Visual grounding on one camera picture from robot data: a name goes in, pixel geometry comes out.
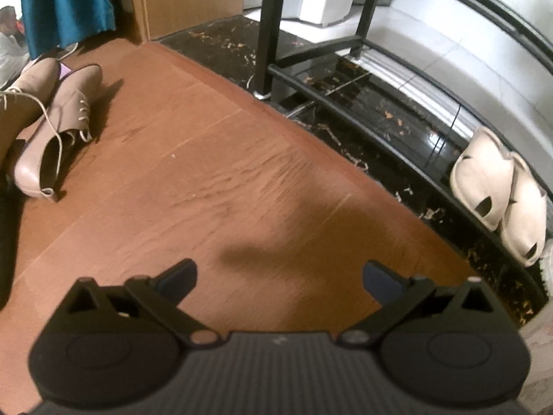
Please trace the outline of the front black slide sandal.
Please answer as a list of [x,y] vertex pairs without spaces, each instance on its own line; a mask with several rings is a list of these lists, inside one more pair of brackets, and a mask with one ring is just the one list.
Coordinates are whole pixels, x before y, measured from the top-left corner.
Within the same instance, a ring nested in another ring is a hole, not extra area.
[[21,224],[21,193],[14,185],[1,186],[0,226],[0,308],[4,309],[11,295]]

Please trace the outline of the lower beige lace-up shoe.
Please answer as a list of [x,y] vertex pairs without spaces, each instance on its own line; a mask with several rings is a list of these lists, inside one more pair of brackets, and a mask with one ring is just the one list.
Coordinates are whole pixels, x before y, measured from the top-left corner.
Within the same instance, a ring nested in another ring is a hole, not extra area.
[[56,186],[65,154],[80,140],[89,144],[91,103],[99,93],[103,71],[98,64],[72,70],[54,90],[37,128],[15,162],[13,179],[26,196],[57,201]]

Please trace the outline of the person in white jacket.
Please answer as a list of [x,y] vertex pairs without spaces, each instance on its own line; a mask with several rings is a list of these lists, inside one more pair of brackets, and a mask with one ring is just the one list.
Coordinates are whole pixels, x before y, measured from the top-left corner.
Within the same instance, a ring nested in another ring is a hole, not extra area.
[[30,54],[26,47],[18,42],[18,28],[15,9],[12,6],[1,8],[1,88],[7,88],[30,62]]

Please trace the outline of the teal curtain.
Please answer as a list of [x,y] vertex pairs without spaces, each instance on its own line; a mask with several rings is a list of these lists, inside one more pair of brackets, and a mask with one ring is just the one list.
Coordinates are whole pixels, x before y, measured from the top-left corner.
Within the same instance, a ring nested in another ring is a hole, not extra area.
[[114,0],[21,0],[25,38],[36,59],[116,28]]

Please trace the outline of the black metal shoe rack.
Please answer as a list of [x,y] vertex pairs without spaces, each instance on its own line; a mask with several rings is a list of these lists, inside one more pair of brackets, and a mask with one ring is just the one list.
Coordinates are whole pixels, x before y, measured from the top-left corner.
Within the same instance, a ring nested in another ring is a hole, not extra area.
[[525,268],[470,214],[449,187],[454,161],[467,145],[454,133],[455,117],[442,122],[374,72],[358,65],[382,54],[414,76],[420,70],[357,35],[278,52],[284,0],[262,0],[256,68],[250,89],[270,99],[276,84],[301,96],[294,120],[327,140],[369,177],[395,195],[459,252],[521,320],[552,300],[537,266]]

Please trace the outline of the upper beige lace-up shoe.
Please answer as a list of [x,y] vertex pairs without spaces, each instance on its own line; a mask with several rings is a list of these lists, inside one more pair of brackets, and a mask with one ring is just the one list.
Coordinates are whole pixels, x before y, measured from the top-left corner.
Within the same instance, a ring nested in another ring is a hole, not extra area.
[[42,59],[1,92],[1,159],[7,157],[21,131],[40,122],[21,150],[14,167],[16,184],[28,194],[41,191],[39,175],[42,157],[48,143],[59,137],[47,113],[47,104],[54,94],[60,72],[58,60]]

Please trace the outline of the purple white flat scale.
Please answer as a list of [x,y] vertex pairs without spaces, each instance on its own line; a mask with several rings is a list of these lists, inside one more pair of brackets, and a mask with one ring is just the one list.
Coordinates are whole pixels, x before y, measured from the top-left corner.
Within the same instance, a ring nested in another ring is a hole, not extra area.
[[72,72],[72,69],[62,62],[60,62],[59,65],[60,65],[60,73],[59,73],[58,80],[60,81],[66,78]]

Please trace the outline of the beige lace-up shoe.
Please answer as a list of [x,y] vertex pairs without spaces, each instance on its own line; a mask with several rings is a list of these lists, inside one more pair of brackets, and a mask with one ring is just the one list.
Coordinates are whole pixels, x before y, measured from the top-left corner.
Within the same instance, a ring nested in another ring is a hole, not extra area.
[[47,104],[54,94],[60,72],[58,60],[42,59],[1,92],[1,159],[7,157],[21,131],[40,122],[21,150],[14,167],[16,184],[28,194],[41,191],[39,175],[42,157],[48,143],[59,137],[47,113]]
[[15,162],[13,179],[26,196],[57,201],[56,186],[65,154],[80,140],[89,144],[91,103],[99,93],[103,71],[98,64],[72,70],[54,90],[37,128]]

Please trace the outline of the cream sandal right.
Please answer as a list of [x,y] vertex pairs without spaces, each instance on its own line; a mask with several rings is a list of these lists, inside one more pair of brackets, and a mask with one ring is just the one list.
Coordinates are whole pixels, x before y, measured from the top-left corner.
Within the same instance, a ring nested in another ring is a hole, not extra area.
[[514,174],[499,236],[515,260],[529,267],[540,258],[545,246],[546,192],[522,156],[511,152],[510,157]]

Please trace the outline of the white sneaker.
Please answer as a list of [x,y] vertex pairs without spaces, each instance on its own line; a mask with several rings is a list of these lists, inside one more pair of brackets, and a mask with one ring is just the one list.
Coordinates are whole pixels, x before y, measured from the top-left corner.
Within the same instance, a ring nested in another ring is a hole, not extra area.
[[541,278],[544,282],[545,292],[549,299],[553,297],[553,239],[545,242],[542,256],[539,260]]

